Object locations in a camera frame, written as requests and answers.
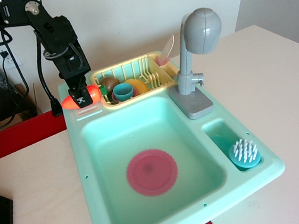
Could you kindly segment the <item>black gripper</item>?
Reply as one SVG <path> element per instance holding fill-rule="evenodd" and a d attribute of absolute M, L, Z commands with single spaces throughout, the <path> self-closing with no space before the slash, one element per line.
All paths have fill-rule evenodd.
<path fill-rule="evenodd" d="M 43 16 L 32 18 L 32 27 L 48 59 L 53 61 L 68 85 L 73 102 L 81 109 L 94 104 L 89 88 L 85 87 L 85 74 L 91 68 L 71 22 L 65 16 Z"/>

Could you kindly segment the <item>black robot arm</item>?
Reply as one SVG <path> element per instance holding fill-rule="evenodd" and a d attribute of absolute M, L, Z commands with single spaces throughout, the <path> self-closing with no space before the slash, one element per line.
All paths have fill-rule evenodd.
<path fill-rule="evenodd" d="M 63 109 L 82 109 L 99 101 L 100 93 L 92 94 L 85 74 L 91 70 L 69 20 L 64 16 L 51 17 L 41 0 L 0 0 L 0 46 L 11 42 L 5 28 L 32 26 L 37 39 L 37 70 L 45 93 L 51 100 L 54 115 Z M 41 58 L 52 61 L 59 77 L 68 85 L 68 96 L 62 103 L 49 91 L 45 83 Z"/>

